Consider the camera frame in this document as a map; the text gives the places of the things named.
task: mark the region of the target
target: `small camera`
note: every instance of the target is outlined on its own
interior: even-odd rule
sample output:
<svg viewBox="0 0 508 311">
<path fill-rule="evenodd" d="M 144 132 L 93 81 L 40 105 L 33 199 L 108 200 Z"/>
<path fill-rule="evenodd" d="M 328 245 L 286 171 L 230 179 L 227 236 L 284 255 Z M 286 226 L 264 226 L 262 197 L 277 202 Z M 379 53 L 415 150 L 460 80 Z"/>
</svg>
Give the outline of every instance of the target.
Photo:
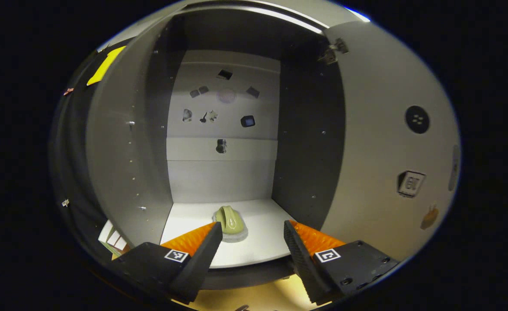
<svg viewBox="0 0 508 311">
<path fill-rule="evenodd" d="M 226 140 L 217 140 L 216 151 L 218 153 L 226 153 L 227 152 L 227 141 Z"/>
</svg>

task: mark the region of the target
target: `wooden floor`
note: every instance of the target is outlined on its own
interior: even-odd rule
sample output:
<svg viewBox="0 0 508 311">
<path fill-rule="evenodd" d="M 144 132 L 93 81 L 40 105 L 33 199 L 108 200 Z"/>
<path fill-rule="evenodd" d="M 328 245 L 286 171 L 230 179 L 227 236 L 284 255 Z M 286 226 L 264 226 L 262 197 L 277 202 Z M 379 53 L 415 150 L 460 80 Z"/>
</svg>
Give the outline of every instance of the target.
<svg viewBox="0 0 508 311">
<path fill-rule="evenodd" d="M 307 311 L 321 307 L 310 302 L 296 274 L 259 286 L 223 291 L 202 290 L 187 307 L 201 311 L 234 311 L 242 305 L 248 305 L 250 311 Z"/>
</svg>

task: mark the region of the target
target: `pink object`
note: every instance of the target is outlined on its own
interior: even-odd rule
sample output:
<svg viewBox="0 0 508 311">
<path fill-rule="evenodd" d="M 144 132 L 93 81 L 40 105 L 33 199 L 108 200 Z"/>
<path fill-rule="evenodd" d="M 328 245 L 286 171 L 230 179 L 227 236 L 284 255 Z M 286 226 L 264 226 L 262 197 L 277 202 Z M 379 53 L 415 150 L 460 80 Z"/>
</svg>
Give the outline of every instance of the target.
<svg viewBox="0 0 508 311">
<path fill-rule="evenodd" d="M 71 92 L 73 92 L 73 89 L 67 89 L 67 91 L 64 93 L 64 96 L 67 96 Z"/>
</svg>

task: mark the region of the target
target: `door hinge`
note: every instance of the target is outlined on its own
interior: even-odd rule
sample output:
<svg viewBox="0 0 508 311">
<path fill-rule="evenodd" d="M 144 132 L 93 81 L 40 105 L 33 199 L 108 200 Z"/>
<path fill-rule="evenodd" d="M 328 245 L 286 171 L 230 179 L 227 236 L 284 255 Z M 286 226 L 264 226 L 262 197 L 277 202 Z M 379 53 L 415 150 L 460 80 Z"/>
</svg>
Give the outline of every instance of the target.
<svg viewBox="0 0 508 311">
<path fill-rule="evenodd" d="M 329 47 L 323 53 L 318 61 L 325 61 L 327 65 L 336 62 L 336 51 L 339 51 L 342 54 L 348 53 L 348 47 L 346 47 L 346 43 L 341 38 L 336 39 L 334 44 L 329 45 Z"/>
</svg>

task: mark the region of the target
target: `yellow object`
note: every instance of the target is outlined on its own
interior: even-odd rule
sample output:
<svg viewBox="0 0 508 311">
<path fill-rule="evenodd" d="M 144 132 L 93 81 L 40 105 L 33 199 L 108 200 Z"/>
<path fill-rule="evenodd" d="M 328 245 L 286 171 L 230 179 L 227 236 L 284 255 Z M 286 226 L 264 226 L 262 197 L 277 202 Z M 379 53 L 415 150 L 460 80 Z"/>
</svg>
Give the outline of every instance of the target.
<svg viewBox="0 0 508 311">
<path fill-rule="evenodd" d="M 177 236 L 173 240 L 163 243 L 161 246 L 180 252 L 186 252 L 189 253 L 190 256 L 194 256 L 194 253 L 198 250 L 202 242 L 204 242 L 204 239 L 215 224 L 215 222 L 212 222 L 211 224 L 196 228 L 191 232 L 187 232 L 186 234 Z"/>
<path fill-rule="evenodd" d="M 104 61 L 100 65 L 100 67 L 98 67 L 98 69 L 96 70 L 96 73 L 94 73 L 94 75 L 88 80 L 88 82 L 86 83 L 86 86 L 89 86 L 89 85 L 94 84 L 96 82 L 100 82 L 102 80 L 102 78 L 104 77 L 106 71 L 108 71 L 108 68 L 110 68 L 110 65 L 114 62 L 117 55 L 119 55 L 119 53 L 121 53 L 121 51 L 124 48 L 125 47 L 117 48 L 117 49 L 111 51 L 110 53 L 108 53 L 108 55 L 106 56 L 106 59 L 104 59 Z"/>
<path fill-rule="evenodd" d="M 326 235 L 314 228 L 310 228 L 294 220 L 290 220 L 290 223 L 293 225 L 312 257 L 316 252 L 325 251 L 331 248 L 338 248 L 338 246 L 343 246 L 345 244 L 341 240 L 337 240 L 332 236 Z"/>
</svg>

